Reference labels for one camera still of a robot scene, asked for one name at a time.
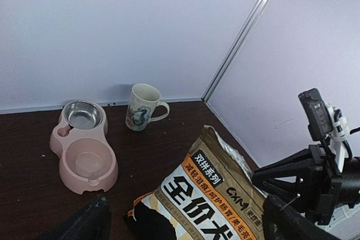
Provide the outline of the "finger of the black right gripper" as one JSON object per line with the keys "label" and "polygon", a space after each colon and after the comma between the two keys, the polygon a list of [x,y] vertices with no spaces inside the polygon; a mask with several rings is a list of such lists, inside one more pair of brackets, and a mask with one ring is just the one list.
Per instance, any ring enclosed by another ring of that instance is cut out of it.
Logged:
{"label": "finger of the black right gripper", "polygon": [[265,192],[296,192],[311,175],[312,153],[301,150],[281,161],[256,169],[252,183]]}

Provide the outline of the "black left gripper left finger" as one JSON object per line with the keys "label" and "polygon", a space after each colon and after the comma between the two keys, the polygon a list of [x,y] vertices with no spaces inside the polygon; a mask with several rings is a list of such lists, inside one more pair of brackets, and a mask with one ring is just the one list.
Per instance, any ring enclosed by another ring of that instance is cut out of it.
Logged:
{"label": "black left gripper left finger", "polygon": [[62,223],[36,239],[109,239],[111,211],[105,196],[96,196]]}

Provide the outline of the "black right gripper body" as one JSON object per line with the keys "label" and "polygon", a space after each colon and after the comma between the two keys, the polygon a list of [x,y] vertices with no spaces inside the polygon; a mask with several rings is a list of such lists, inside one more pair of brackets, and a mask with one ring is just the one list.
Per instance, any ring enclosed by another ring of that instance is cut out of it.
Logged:
{"label": "black right gripper body", "polygon": [[296,179],[303,179],[305,186],[294,208],[308,220],[330,220],[336,208],[359,205],[359,157],[346,161],[340,171],[320,145],[311,144],[308,149],[313,163],[308,176]]}

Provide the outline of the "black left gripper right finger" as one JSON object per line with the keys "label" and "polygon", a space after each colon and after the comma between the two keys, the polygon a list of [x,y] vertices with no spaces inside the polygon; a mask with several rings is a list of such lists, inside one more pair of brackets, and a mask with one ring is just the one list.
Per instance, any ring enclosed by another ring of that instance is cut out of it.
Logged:
{"label": "black left gripper right finger", "polygon": [[263,204],[264,239],[337,239],[302,217],[279,197],[269,195]]}

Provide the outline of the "pink double pet feeder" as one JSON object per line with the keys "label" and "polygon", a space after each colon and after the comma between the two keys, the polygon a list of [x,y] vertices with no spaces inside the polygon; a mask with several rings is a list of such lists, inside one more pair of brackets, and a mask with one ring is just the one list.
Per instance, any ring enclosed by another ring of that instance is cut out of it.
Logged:
{"label": "pink double pet feeder", "polygon": [[108,120],[105,110],[102,123],[90,130],[71,127],[63,109],[54,127],[49,146],[59,158],[59,175],[66,188],[76,194],[86,191],[107,192],[118,179],[119,167],[114,150],[108,144]]}

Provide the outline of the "pet food bag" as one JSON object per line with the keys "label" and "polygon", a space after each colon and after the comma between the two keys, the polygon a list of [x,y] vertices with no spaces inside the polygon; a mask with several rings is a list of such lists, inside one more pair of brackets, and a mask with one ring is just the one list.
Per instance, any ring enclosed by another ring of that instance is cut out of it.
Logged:
{"label": "pet food bag", "polygon": [[252,170],[212,126],[124,220],[137,239],[263,239],[265,194]]}

